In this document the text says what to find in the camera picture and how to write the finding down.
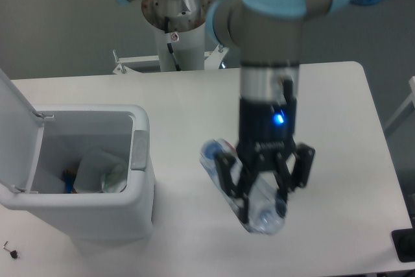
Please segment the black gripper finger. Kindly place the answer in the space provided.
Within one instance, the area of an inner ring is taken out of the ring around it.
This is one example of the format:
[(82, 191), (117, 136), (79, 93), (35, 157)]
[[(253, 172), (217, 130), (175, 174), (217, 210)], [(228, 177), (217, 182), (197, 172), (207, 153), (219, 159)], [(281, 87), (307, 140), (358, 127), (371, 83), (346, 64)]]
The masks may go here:
[[(287, 154), (278, 152), (276, 154), (276, 179), (278, 189), (275, 194), (275, 209), (278, 216), (282, 219), (286, 217), (288, 194), (296, 188), (305, 188), (311, 167), (313, 164), (315, 149), (304, 143), (296, 146), (294, 152)], [(295, 162), (292, 171), (289, 171), (287, 160), (293, 155)]]
[(250, 169), (230, 152), (218, 152), (214, 156), (219, 184), (224, 194), (234, 200), (242, 200), (237, 206), (236, 216), (243, 223), (249, 223), (250, 192), (259, 176), (257, 169)]

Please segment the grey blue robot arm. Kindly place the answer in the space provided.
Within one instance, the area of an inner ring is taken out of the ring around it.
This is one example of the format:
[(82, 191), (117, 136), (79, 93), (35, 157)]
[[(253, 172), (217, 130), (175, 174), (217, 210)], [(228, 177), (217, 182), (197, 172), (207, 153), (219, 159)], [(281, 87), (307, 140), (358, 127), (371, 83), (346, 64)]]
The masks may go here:
[[(118, 0), (130, 3), (135, 0)], [(245, 226), (254, 223), (254, 186), (263, 173), (278, 185), (270, 213), (283, 219), (290, 192), (307, 184), (315, 151), (294, 142), (303, 23), (350, 0), (141, 0), (147, 21), (163, 32), (158, 44), (163, 71), (194, 69), (204, 52), (193, 40), (199, 26), (219, 44), (241, 52), (239, 141), (235, 152), (214, 157), (219, 189)]]

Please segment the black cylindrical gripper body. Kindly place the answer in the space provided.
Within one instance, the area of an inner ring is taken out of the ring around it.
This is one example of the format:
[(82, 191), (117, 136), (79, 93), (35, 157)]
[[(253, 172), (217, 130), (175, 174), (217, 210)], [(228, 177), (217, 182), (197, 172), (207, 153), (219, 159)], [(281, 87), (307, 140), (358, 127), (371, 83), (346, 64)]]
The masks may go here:
[(286, 160), (296, 150), (294, 131), (297, 99), (283, 104), (240, 99), (237, 155), (249, 173), (275, 171), (277, 155)]

